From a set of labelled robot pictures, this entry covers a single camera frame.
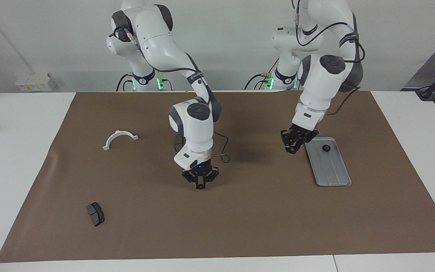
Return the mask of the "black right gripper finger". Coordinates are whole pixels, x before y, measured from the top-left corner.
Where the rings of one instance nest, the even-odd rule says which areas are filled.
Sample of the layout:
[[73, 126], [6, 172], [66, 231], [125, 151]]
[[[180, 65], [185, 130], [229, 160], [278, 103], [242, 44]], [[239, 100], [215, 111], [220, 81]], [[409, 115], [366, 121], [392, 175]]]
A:
[[190, 183], [195, 184], [196, 189], [201, 189], [201, 186], [199, 184], [199, 178], [198, 176], [195, 176], [194, 174], [192, 174], [190, 171], [186, 171], [183, 170], [182, 171], [182, 176]]
[[202, 176], [203, 183], [201, 184], [201, 188], [205, 189], [208, 182], [212, 182], [219, 175], [218, 168], [212, 168], [208, 174]]

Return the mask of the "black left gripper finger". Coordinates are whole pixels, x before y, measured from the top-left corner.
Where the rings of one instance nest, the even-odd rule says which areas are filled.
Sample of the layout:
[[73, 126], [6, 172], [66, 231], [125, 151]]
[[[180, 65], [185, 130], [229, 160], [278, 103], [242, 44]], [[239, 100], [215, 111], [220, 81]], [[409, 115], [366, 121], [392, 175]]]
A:
[[294, 137], [293, 138], [293, 146], [296, 148], [297, 152], [300, 150], [301, 146], [309, 143], [314, 137]]
[[293, 147], [293, 138], [291, 137], [290, 130], [281, 130], [280, 131], [281, 139], [284, 143], [284, 147]]

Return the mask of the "silver metal tray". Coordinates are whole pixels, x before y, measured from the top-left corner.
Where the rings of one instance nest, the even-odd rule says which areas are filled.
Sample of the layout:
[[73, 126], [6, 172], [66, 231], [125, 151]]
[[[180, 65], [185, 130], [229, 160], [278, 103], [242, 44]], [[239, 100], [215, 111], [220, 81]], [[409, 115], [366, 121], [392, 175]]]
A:
[[[322, 146], [328, 144], [327, 153]], [[332, 137], [315, 137], [305, 144], [312, 172], [318, 186], [350, 186], [352, 179], [346, 169], [336, 141]]]

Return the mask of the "brown paper mat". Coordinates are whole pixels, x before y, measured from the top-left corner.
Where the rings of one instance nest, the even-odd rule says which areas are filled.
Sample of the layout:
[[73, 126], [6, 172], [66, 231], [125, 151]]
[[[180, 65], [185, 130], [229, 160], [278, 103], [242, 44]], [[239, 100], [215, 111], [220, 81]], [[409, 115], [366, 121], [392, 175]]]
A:
[[[319, 123], [352, 185], [316, 186], [285, 151], [296, 92], [218, 93], [231, 161], [196, 189], [174, 162], [168, 112], [191, 93], [78, 93], [0, 262], [435, 252], [435, 203], [369, 92]], [[117, 137], [115, 131], [138, 135]], [[86, 205], [102, 207], [92, 224]]]

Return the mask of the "black grooved brake pad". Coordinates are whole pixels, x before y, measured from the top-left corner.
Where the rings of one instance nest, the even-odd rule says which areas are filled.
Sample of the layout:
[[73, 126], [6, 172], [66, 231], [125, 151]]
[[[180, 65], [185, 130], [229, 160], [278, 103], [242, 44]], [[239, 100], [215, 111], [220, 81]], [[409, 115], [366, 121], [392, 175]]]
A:
[[86, 209], [92, 220], [92, 224], [95, 227], [98, 227], [100, 224], [102, 224], [105, 221], [102, 207], [98, 203], [93, 202], [89, 205], [86, 205]]

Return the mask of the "white background box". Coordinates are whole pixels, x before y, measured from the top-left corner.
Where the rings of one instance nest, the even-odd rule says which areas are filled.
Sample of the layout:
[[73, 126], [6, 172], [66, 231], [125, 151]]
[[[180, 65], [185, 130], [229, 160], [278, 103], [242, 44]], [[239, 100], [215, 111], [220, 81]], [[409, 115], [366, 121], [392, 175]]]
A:
[[52, 92], [57, 89], [50, 73], [34, 73], [17, 78], [14, 85], [22, 92]]

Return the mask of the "white semicircular bracket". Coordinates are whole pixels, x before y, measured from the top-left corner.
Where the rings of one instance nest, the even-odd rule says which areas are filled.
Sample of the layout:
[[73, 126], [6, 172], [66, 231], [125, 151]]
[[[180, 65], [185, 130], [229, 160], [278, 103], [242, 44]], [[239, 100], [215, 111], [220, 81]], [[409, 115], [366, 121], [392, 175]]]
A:
[[111, 134], [111, 135], [107, 138], [107, 140], [106, 140], [106, 142], [105, 142], [105, 145], [102, 147], [102, 149], [103, 149], [103, 150], [109, 150], [112, 141], [114, 141], [117, 137], [120, 137], [120, 136], [128, 136], [128, 137], [130, 137], [133, 141], [136, 141], [136, 140], [139, 139], [138, 135], [134, 135], [134, 134], [132, 134], [132, 133], [129, 132], [129, 131], [120, 131], [120, 130], [117, 130], [117, 131], [115, 131], [113, 134]]

